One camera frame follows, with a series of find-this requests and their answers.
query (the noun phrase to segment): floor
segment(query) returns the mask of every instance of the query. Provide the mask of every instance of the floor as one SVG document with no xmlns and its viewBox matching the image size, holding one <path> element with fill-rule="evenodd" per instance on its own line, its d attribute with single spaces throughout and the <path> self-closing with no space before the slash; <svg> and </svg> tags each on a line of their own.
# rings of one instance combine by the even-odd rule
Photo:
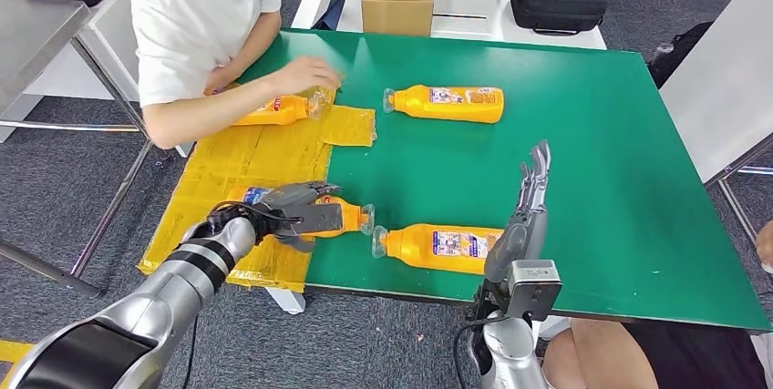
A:
<svg viewBox="0 0 773 389">
<path fill-rule="evenodd" d="M 602 27 L 610 48 L 648 57 L 661 42 L 711 20 L 729 0 L 609 0 Z M 284 0 L 289 24 L 300 0 Z M 47 97 L 29 119 L 125 123 L 109 102 Z M 0 236 L 68 267 L 141 146 L 134 134 L 18 130 L 0 145 Z M 0 259 L 0 339 L 35 342 L 135 288 L 144 251 L 184 160 L 151 152 L 86 278 L 96 300 L 58 288 Z M 773 165 L 773 154 L 758 164 Z M 771 179 L 736 176 L 732 187 L 759 229 L 773 218 Z M 718 190 L 709 193 L 760 300 L 773 316 L 773 282 Z M 350 295 L 307 293 L 306 312 L 281 312 L 263 290 L 226 285 L 201 315 L 191 388 L 455 387 L 451 334 L 463 309 Z M 190 333 L 162 387 L 180 386 Z M 0 365 L 0 376 L 7 364 Z M 466 363 L 468 381 L 475 376 Z"/>
</svg>

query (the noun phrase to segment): green table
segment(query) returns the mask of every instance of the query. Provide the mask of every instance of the green table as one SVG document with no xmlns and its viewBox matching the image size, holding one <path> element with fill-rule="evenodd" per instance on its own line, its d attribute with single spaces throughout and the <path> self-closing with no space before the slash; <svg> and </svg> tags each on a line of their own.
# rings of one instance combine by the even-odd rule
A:
<svg viewBox="0 0 773 389">
<path fill-rule="evenodd" d="M 638 54 L 480 41 L 284 31 L 242 80 L 295 56 L 345 72 L 336 103 L 377 109 L 372 148 L 335 148 L 329 180 L 376 223 L 503 227 L 518 165 L 551 146 L 543 258 L 563 289 L 554 310 L 769 330 L 709 197 Z M 501 87 L 495 125 L 385 114 L 385 87 Z M 370 239 L 321 241 L 307 283 L 469 301 L 481 278 L 374 259 Z"/>
</svg>

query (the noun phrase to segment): yellow mat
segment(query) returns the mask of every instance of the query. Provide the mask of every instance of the yellow mat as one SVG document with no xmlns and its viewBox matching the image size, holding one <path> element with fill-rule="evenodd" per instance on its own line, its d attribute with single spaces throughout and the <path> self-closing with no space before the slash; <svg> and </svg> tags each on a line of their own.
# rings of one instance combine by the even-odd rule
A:
<svg viewBox="0 0 773 389">
<path fill-rule="evenodd" d="M 302 96 L 310 96 L 309 90 Z M 335 92 L 324 90 L 331 104 Z M 198 142 L 171 195 L 139 269 L 149 274 L 180 244 L 183 233 L 204 220 L 235 186 L 277 187 L 325 179 L 332 145 L 371 146 L 376 137 L 373 109 L 328 105 L 318 120 L 291 125 L 232 127 Z M 243 286 L 304 290 L 311 254 L 268 237 L 236 264 L 227 282 Z"/>
<path fill-rule="evenodd" d="M 8 387 L 8 381 L 11 374 L 14 372 L 16 364 L 22 360 L 22 357 L 24 357 L 26 352 L 33 346 L 34 345 L 31 343 L 10 342 L 0 339 L 0 362 L 11 364 L 11 369 L 3 378 L 3 382 L 0 383 L 0 389 L 6 389 L 6 387 Z"/>
</svg>

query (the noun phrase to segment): silver robotic arm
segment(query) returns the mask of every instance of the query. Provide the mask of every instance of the silver robotic arm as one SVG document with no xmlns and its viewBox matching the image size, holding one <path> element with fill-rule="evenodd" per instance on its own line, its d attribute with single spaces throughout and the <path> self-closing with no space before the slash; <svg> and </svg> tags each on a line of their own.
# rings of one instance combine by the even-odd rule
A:
<svg viewBox="0 0 773 389">
<path fill-rule="evenodd" d="M 531 168 L 521 165 L 518 203 L 486 258 L 474 322 L 465 326 L 472 328 L 468 352 L 484 389 L 548 389 L 531 336 L 531 321 L 547 318 L 562 286 L 553 261 L 540 260 L 551 165 L 545 140 L 532 148 L 531 161 Z M 457 371 L 464 387 L 458 363 Z"/>
<path fill-rule="evenodd" d="M 314 205 L 336 189 L 314 181 L 282 186 L 256 204 L 218 204 L 137 290 L 33 347 L 17 364 L 8 387 L 158 387 L 201 308 L 266 235 L 302 246 L 301 233 L 341 227 L 339 205 Z"/>
</svg>

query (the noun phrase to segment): cardboard box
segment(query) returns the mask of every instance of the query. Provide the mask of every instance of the cardboard box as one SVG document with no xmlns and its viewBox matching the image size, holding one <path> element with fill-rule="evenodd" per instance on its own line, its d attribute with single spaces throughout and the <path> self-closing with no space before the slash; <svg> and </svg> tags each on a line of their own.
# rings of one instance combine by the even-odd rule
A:
<svg viewBox="0 0 773 389">
<path fill-rule="evenodd" d="M 429 36 L 435 0 L 362 0 L 363 31 Z"/>
</svg>

